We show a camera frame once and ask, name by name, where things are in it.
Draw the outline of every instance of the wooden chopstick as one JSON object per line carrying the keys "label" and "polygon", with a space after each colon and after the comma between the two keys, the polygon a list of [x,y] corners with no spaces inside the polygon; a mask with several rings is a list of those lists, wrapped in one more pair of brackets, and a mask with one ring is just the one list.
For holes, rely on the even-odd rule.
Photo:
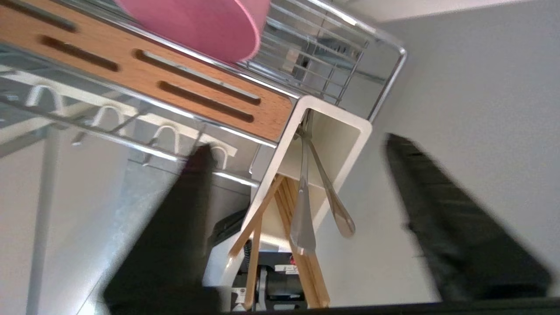
{"label": "wooden chopstick", "polygon": [[[282,219],[282,225],[284,227],[284,234],[286,238],[290,239],[290,220],[288,218],[288,212],[286,211],[286,205],[284,204],[284,199],[282,197],[283,193],[278,191],[275,195],[276,203],[278,205],[278,212]],[[307,301],[307,305],[310,308],[318,308],[319,307],[319,299],[317,298],[317,292],[315,291],[313,285],[313,279],[311,277],[311,272],[309,271],[309,266],[305,261],[305,257],[302,255],[297,254],[295,246],[290,242],[290,247],[292,249],[292,256],[293,259],[296,261],[297,270],[300,276],[301,287],[304,290],[305,299]]]}
{"label": "wooden chopstick", "polygon": [[256,221],[255,233],[253,234],[253,242],[251,243],[251,257],[249,258],[249,270],[247,273],[247,283],[245,286],[245,303],[244,307],[248,311],[253,307],[255,300],[255,284],[256,284],[256,268],[259,264],[259,244],[260,232],[263,226],[263,217],[260,216]]}
{"label": "wooden chopstick", "polygon": [[[288,206],[285,210],[288,212],[287,214],[290,218],[290,222],[293,215],[293,209],[295,209],[296,206],[297,189],[296,181],[291,178],[284,179],[283,184],[279,189],[279,192],[283,192],[286,196],[284,200],[287,202],[286,204]],[[317,255],[315,253],[306,255],[305,262],[311,272],[320,305],[322,307],[328,307],[330,304],[330,297],[326,289],[325,280],[323,278],[323,273],[321,272],[321,267],[319,266]]]}
{"label": "wooden chopstick", "polygon": [[259,208],[256,210],[255,214],[253,215],[245,229],[241,232],[234,245],[231,247],[230,252],[227,254],[230,261],[237,258],[237,256],[243,249],[243,246],[251,237],[251,233],[253,233],[253,231],[255,230],[257,223],[262,221],[264,211],[267,209],[268,204],[271,202],[272,198],[274,198],[274,194],[276,193],[276,190],[278,190],[278,187],[280,187],[280,184],[283,180],[284,176],[277,175],[272,185],[270,185],[267,194],[264,196],[263,202],[260,204]]}

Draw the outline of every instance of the wooden cutting board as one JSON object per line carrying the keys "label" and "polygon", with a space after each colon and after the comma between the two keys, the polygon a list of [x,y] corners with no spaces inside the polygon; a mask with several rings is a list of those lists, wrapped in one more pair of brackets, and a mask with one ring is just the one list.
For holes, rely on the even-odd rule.
{"label": "wooden cutting board", "polygon": [[0,40],[271,141],[292,110],[286,96],[50,0],[0,0]]}

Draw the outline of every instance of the metal spoon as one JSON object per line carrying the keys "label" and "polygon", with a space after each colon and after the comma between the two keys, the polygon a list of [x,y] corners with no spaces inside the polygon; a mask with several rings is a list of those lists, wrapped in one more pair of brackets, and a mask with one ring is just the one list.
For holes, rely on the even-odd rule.
{"label": "metal spoon", "polygon": [[311,141],[311,138],[306,134],[303,133],[301,135],[303,141],[307,142],[307,146],[311,149],[311,153],[313,154],[313,158],[315,159],[315,163],[317,164],[317,168],[319,169],[319,174],[321,175],[321,179],[323,180],[323,187],[325,188],[326,197],[329,200],[330,210],[333,213],[334,222],[337,224],[338,231],[340,234],[345,238],[350,238],[354,236],[356,233],[356,225],[354,224],[354,220],[350,217],[350,214],[340,201],[336,191],[334,191],[333,184],[331,183],[329,177],[327,176],[325,169],[319,159],[319,155],[315,150],[315,146]]}
{"label": "metal spoon", "polygon": [[[301,128],[307,130],[309,112],[305,116]],[[296,208],[293,212],[292,224],[290,225],[290,239],[297,248],[299,254],[315,252],[315,231],[311,218],[311,204],[309,202],[309,186],[307,175],[309,172],[309,147],[306,141],[301,140],[301,174],[300,186],[297,190]]]}

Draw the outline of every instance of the gray wall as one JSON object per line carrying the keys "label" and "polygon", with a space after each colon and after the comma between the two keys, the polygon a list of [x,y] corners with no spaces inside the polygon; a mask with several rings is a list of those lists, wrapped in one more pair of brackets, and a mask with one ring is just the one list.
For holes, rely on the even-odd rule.
{"label": "gray wall", "polygon": [[[337,235],[329,217],[318,233],[333,305],[438,298],[402,228],[402,203],[382,149],[385,132],[420,143],[560,276],[560,1],[381,27],[404,40],[410,56],[340,192],[357,225],[355,238]],[[375,65],[368,56],[363,64]],[[356,88],[346,100],[358,108],[372,102]],[[553,294],[560,295],[558,286]]]}
{"label": "gray wall", "polygon": [[0,314],[25,314],[44,144],[0,158]]}
{"label": "gray wall", "polygon": [[111,262],[128,149],[92,136],[72,146],[76,134],[59,131],[56,155],[46,157],[55,172],[40,209],[50,217],[39,314],[78,313]]}

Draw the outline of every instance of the pink bowl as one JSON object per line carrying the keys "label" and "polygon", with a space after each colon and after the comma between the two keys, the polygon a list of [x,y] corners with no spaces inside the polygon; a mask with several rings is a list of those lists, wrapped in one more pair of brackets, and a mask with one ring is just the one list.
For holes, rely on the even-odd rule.
{"label": "pink bowl", "polygon": [[141,25],[225,62],[250,59],[270,0],[117,0]]}

